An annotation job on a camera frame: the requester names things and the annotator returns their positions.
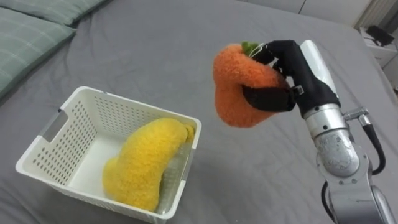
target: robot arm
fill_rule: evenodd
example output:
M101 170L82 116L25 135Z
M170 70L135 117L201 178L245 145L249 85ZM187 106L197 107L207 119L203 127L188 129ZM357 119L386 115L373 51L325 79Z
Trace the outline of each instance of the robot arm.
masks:
M318 169L326 179L322 202L330 218L339 224L395 224L385 196L371 180L372 175L383 170L385 158L367 117L368 111L360 108L341 113L335 84L317 46L310 40L302 45L293 40L278 40L260 45L251 57L264 64L276 58L273 68L294 81L288 97L298 104L318 149ZM243 88L243 93L251 105L261 109L258 102L261 92ZM379 154L380 165L374 171L368 156L355 144L349 131L347 121L352 119L359 119ZM329 206L325 198L327 189Z

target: gray pillow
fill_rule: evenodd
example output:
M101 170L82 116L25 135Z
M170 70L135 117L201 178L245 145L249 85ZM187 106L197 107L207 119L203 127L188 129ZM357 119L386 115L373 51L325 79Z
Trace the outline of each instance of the gray pillow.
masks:
M105 0L0 0L0 6L70 25Z
M0 97L75 30L0 8Z

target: plush banana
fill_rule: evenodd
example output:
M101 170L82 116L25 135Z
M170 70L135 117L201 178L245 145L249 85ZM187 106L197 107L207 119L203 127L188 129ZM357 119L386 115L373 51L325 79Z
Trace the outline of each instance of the plush banana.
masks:
M115 201L148 211L159 202L167 164L181 144L191 141L194 128L176 119L160 118L132 133L117 157L103 170L103 187Z

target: basket handle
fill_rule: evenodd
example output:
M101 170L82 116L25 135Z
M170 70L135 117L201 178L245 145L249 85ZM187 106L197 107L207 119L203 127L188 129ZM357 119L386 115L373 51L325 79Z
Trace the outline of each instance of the basket handle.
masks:
M52 142L67 121L68 115L66 112L63 109L58 109L58 113L51 118L39 135L47 142Z

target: gray bedsheet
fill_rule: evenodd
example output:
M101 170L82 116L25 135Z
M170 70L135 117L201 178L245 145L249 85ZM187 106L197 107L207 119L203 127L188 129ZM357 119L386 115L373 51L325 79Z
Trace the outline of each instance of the gray bedsheet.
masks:
M141 223L63 196L14 165L51 116L86 85L200 119L203 131L169 223L331 223L320 201L316 150L298 109L252 129L230 128L213 107L211 66L231 42L312 39L343 110L366 106L387 156L374 182L398 214L397 100L350 27L223 0L119 0L79 25L74 39L0 107L1 223ZM359 125L356 140L377 157Z

